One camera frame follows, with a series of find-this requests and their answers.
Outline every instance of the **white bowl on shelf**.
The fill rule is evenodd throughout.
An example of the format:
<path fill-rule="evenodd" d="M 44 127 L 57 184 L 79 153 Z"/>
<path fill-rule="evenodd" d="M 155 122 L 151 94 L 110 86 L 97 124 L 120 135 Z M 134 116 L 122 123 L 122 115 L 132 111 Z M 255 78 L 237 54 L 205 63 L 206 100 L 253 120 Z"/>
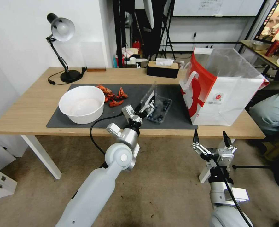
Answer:
<path fill-rule="evenodd" d="M 271 46 L 271 44 L 264 43 L 257 40 L 252 41 L 252 45 L 253 45 L 253 49 L 258 51 L 265 50 Z"/>
<path fill-rule="evenodd" d="M 105 95 L 95 86 L 79 86 L 67 91 L 60 99 L 60 111 L 77 124 L 97 120 L 104 110 Z"/>

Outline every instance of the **white paper bag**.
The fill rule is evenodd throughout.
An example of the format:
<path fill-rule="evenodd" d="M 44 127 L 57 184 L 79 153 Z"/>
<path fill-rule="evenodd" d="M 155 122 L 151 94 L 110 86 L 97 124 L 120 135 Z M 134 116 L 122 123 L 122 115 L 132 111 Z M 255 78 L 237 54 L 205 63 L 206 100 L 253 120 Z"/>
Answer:
<path fill-rule="evenodd" d="M 205 67 L 196 60 L 198 54 L 208 58 Z M 195 48 L 179 84 L 192 124 L 230 126 L 269 82 L 235 49 Z"/>

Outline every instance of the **person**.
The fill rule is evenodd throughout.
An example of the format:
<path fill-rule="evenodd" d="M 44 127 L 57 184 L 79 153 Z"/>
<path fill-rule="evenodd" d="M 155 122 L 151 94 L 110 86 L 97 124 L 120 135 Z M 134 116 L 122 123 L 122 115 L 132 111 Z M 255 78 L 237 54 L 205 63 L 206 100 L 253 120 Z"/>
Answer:
<path fill-rule="evenodd" d="M 268 138 L 279 136 L 279 94 L 255 104 L 249 113 Z"/>

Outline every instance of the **whiteboard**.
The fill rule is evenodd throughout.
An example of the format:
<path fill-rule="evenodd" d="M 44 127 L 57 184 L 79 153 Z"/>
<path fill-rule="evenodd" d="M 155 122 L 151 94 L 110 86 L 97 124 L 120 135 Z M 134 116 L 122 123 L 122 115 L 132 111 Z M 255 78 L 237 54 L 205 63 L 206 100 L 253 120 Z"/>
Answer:
<path fill-rule="evenodd" d="M 263 0 L 175 0 L 173 16 L 256 16 Z"/>

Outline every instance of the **red can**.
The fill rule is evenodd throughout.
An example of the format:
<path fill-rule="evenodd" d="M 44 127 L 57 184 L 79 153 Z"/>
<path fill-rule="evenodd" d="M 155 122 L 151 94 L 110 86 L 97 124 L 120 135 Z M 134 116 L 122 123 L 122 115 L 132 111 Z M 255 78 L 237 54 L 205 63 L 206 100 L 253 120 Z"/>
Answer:
<path fill-rule="evenodd" d="M 138 50 L 140 50 L 140 42 L 139 41 L 135 41 L 132 45 L 133 48 L 136 48 Z"/>
<path fill-rule="evenodd" d="M 268 51 L 265 53 L 265 56 L 271 57 L 279 48 L 279 40 L 273 42 L 273 44 L 268 48 Z"/>

